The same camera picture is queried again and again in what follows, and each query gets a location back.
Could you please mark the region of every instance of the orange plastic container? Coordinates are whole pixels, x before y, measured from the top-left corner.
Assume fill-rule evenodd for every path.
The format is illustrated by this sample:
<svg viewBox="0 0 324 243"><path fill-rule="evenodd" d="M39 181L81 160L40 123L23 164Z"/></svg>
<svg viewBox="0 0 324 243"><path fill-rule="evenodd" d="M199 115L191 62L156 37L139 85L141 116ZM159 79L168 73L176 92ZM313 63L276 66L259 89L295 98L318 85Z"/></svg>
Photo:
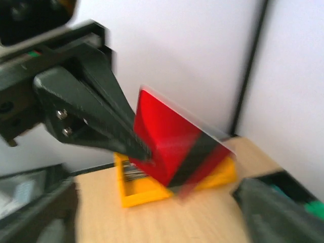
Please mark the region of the orange plastic container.
<svg viewBox="0 0 324 243"><path fill-rule="evenodd" d="M173 196L173 193L167 190L151 177L141 178L132 181L125 181L123 171L123 161L128 157L122 154L114 154L114 163L117 168L117 180L120 190L121 204L124 208L135 205L157 201ZM215 170L201 181L195 190L212 188L228 184L237 180L237 173L233 158L224 159Z"/></svg>

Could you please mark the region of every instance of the wooden tabletop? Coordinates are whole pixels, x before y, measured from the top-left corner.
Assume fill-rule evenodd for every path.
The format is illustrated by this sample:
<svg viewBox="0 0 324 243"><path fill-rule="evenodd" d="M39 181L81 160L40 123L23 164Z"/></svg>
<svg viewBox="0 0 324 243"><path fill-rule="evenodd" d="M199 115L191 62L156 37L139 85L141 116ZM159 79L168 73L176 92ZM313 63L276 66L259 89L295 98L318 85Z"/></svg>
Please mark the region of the wooden tabletop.
<svg viewBox="0 0 324 243"><path fill-rule="evenodd" d="M245 138L228 142L237 155L239 176L276 171L279 166ZM116 169L77 176L80 205L78 243L249 242L241 212L230 192L237 183L123 209Z"/></svg>

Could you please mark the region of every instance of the bolt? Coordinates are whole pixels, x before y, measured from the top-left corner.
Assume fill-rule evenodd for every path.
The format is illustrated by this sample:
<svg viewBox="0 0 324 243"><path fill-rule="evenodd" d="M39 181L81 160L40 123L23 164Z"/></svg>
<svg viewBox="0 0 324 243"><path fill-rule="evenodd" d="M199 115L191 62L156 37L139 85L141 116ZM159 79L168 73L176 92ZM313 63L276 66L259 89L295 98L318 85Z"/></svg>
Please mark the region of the bolt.
<svg viewBox="0 0 324 243"><path fill-rule="evenodd" d="M70 135L72 135L73 131L72 128L64 128L62 130L62 133L65 137L69 137Z"/></svg>
<svg viewBox="0 0 324 243"><path fill-rule="evenodd" d="M66 110L57 110L57 111L56 111L56 116L57 116L57 118L60 119L60 120L66 119L66 117L67 117L67 112L66 112Z"/></svg>

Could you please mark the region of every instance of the black vertical strip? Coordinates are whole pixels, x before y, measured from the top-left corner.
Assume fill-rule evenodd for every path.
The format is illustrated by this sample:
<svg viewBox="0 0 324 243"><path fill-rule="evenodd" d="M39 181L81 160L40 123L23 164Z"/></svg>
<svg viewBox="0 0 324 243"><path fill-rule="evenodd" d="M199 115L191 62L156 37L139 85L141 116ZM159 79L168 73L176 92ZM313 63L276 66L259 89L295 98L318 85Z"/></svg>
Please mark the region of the black vertical strip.
<svg viewBox="0 0 324 243"><path fill-rule="evenodd" d="M260 39L260 34L264 26L264 21L267 13L267 7L268 3L270 0L264 0L260 4L260 10L259 10L259 21L256 23L255 27L255 33L254 33L254 38L252 40L252 45L251 45L251 50L250 50L250 55L247 58L247 64L246 64L246 70L245 74L243 76L242 82L241 82L241 90L237 98L237 104L236 104L236 109L234 112L234 117L232 120L232 124L229 130L230 136L236 136L236 128L239 123L239 118L242 110L242 106L244 104L244 98L246 91L248 89L248 84L250 81L250 73L254 64L254 57L257 51L257 47L259 44L259 39Z"/></svg>
<svg viewBox="0 0 324 243"><path fill-rule="evenodd" d="M168 187L182 186L199 168L207 156L219 145L219 142L202 132L184 161L182 161Z"/></svg>

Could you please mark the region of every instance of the black post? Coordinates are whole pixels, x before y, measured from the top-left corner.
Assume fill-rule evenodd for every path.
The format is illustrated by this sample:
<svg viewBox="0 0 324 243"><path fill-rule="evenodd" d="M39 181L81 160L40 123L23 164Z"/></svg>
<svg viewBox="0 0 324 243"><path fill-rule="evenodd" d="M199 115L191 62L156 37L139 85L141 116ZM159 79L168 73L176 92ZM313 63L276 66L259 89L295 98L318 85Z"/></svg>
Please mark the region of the black post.
<svg viewBox="0 0 324 243"><path fill-rule="evenodd" d="M249 78L250 78L250 73L251 73L251 70L253 67L254 56L255 56L255 53L257 51L257 47L259 44L260 34L261 34L261 31L262 31L262 28L264 25L264 20L265 20L265 16L267 13L267 7L269 5L268 4L269 2L270 2L270 0L262 1L260 4L260 11L258 11L259 17L258 17L258 22L256 22L254 38L252 40L251 49L250 49L250 55L247 58L246 69L245 69L245 73L244 73L244 76L243 76L243 79L241 82L241 89L240 89L240 93L238 94L234 117L233 117L232 124L231 124L230 130L229 130L229 134L232 137L237 136L236 128L239 123L239 118L240 118L240 114L241 114L241 110L242 110L242 106L243 106L243 102L244 102L244 98L245 98L245 93L248 89L248 84L249 84L249 80L250 80Z"/></svg>

